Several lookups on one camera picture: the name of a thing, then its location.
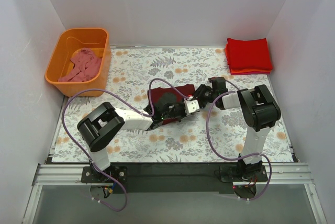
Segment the dark maroon t shirt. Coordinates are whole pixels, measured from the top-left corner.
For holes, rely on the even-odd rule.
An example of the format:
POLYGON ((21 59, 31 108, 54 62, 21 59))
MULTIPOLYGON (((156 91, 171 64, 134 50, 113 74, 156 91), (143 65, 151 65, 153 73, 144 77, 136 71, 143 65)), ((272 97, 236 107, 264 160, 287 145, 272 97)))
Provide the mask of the dark maroon t shirt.
POLYGON ((183 102, 184 97, 173 88, 155 88, 151 90, 151 100, 154 107, 152 124, 150 130, 156 129, 162 125, 167 125, 177 120, 168 120, 168 105, 176 102, 183 102))

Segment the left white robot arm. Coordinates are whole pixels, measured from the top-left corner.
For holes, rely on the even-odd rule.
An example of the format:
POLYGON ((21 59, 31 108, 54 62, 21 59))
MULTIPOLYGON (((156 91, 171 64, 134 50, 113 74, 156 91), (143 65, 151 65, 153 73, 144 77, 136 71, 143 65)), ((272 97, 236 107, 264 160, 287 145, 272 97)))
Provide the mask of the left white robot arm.
POLYGON ((197 106, 192 101, 178 102, 172 93, 165 93, 156 102, 139 112, 115 108, 109 102, 99 105, 77 124, 77 129, 89 149, 92 166, 105 171, 110 167, 107 146, 121 130, 150 131, 166 120, 189 116, 197 106))

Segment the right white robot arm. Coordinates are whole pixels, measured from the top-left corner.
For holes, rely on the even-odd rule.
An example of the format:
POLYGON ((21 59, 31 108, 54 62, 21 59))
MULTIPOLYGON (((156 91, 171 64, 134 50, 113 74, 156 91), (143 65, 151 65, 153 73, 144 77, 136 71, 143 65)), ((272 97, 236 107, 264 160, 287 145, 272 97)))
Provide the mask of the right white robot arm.
POLYGON ((228 81, 223 77, 212 77, 208 80, 212 86, 200 85, 192 94, 192 100, 196 100, 200 108, 211 104, 209 114, 214 106, 220 110, 240 108, 247 125, 247 136, 239 156, 227 158, 214 148, 209 132, 209 117, 206 118, 206 135, 213 153, 229 162, 226 167, 219 169, 220 179, 223 182, 255 182, 258 176, 266 175, 262 159, 269 159, 263 154, 263 148, 268 133, 281 118, 281 110, 266 85, 234 92, 227 89, 228 81))

